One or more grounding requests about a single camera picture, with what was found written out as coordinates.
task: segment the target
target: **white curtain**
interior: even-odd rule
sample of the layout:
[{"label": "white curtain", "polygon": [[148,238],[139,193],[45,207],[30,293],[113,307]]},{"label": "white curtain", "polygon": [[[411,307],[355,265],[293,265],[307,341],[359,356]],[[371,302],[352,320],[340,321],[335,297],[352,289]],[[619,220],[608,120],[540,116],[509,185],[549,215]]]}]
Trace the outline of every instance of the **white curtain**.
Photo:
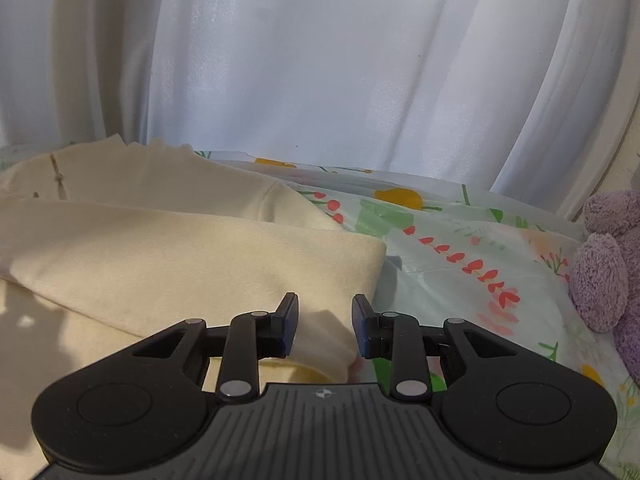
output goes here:
[{"label": "white curtain", "polygon": [[[550,210],[640,52],[636,0],[51,0],[37,27],[4,1],[5,142],[161,137]],[[24,51],[7,23],[46,41]]]}]

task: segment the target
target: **purple fur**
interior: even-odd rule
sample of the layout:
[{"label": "purple fur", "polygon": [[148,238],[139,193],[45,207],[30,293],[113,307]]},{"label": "purple fur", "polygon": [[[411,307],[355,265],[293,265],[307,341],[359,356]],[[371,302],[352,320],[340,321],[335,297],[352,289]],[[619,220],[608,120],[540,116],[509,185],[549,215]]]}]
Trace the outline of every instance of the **purple fur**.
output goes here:
[{"label": "purple fur", "polygon": [[594,332],[613,328],[618,353],[640,384],[640,192],[594,195],[584,216],[595,234],[575,255],[571,298]]}]

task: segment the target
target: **plush toy ear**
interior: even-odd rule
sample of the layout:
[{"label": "plush toy ear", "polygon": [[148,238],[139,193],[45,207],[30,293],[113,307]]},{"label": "plush toy ear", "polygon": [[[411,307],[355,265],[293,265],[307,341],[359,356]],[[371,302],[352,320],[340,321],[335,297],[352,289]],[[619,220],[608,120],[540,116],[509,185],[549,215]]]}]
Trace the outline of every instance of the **plush toy ear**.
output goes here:
[{"label": "plush toy ear", "polygon": [[584,204],[584,223],[592,233],[619,236],[640,224],[640,191],[599,193]]}]

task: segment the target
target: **folded garment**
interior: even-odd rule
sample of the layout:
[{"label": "folded garment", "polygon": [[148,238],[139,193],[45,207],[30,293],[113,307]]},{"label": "folded garment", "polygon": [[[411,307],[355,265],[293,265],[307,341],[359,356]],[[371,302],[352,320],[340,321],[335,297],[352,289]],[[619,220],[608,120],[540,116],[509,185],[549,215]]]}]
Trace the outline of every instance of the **folded garment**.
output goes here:
[{"label": "folded garment", "polygon": [[385,245],[279,181],[111,138],[17,164],[0,189],[3,480],[44,464],[29,429],[41,389],[188,317],[228,324],[294,291],[300,322],[284,363],[303,368],[264,364],[262,381],[313,380],[305,369],[346,380],[351,297],[372,296]]}]

